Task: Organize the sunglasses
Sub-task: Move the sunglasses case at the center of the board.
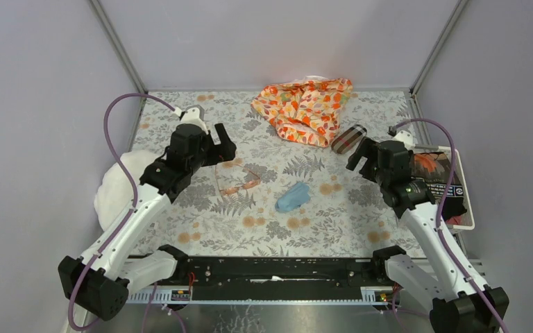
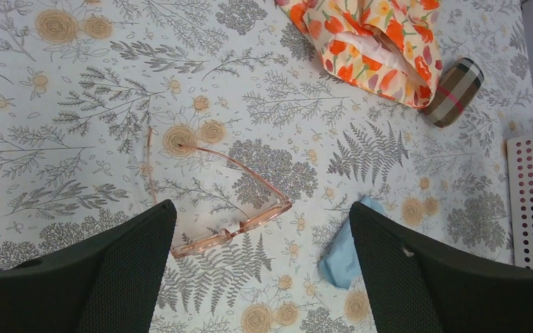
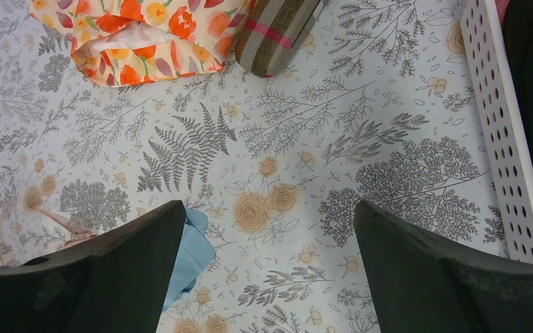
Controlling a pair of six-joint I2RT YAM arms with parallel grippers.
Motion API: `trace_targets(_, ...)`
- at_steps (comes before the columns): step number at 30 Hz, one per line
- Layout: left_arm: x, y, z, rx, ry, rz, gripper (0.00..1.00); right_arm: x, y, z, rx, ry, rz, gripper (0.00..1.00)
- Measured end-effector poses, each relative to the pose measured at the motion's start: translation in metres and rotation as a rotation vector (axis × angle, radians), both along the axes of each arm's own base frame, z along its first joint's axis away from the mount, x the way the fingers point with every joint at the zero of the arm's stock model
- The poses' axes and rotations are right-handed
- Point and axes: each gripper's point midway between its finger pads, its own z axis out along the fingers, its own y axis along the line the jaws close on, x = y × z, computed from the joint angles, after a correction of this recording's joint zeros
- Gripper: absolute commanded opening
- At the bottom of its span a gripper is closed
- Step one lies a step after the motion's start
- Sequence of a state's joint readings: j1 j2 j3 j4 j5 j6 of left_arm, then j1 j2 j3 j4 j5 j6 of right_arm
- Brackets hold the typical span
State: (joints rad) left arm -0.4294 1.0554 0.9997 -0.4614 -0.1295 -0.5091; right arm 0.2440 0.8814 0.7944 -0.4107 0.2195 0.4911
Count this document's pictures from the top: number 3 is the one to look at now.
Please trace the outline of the clear pink sunglasses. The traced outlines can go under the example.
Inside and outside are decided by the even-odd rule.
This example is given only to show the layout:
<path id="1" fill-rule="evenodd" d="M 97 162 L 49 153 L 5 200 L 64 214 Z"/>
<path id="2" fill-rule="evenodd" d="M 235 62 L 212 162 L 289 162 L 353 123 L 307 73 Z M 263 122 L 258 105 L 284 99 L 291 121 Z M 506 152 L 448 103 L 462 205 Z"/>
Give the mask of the clear pink sunglasses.
<path id="1" fill-rule="evenodd" d="M 0 213 L 0 264 L 22 262 L 95 238 L 90 230 L 49 209 L 40 187 L 29 187 L 3 204 Z"/>

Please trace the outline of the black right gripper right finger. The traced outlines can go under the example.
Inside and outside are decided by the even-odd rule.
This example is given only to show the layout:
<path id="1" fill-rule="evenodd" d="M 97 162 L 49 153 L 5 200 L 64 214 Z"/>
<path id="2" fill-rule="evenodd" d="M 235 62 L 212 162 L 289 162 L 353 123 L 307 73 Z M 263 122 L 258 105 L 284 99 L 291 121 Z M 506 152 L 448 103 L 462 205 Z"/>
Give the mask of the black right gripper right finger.
<path id="1" fill-rule="evenodd" d="M 459 244 L 366 200 L 354 226 L 383 332 L 533 332 L 533 264 Z"/>

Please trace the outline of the plaid glasses case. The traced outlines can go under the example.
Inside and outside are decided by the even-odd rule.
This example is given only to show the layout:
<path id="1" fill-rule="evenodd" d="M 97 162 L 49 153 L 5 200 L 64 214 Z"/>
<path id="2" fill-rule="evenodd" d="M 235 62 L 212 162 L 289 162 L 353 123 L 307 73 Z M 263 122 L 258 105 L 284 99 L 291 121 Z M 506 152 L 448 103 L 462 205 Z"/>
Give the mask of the plaid glasses case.
<path id="1" fill-rule="evenodd" d="M 307 37 L 326 1 L 258 1 L 240 30 L 234 54 L 254 76 L 276 74 Z"/>

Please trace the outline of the light blue cleaning cloth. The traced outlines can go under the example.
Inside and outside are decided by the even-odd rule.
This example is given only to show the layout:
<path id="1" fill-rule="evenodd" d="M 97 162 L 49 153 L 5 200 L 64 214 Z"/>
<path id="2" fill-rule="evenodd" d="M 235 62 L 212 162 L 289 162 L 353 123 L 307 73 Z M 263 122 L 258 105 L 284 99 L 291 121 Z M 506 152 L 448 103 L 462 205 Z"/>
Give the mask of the light blue cleaning cloth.
<path id="1" fill-rule="evenodd" d="M 197 277 L 215 257 L 215 249 L 205 236 L 207 216 L 197 210 L 186 208 L 183 235 L 176 262 L 169 282 L 162 311 L 166 311 L 196 284 Z"/>

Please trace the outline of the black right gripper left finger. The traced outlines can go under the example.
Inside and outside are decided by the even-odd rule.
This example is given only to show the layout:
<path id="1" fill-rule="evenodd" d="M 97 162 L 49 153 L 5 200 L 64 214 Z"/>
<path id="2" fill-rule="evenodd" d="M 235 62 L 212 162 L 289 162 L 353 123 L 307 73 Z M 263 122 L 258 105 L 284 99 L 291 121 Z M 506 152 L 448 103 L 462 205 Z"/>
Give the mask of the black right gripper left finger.
<path id="1" fill-rule="evenodd" d="M 170 201 L 114 230 L 0 267 L 0 332 L 154 332 L 186 211 Z"/>

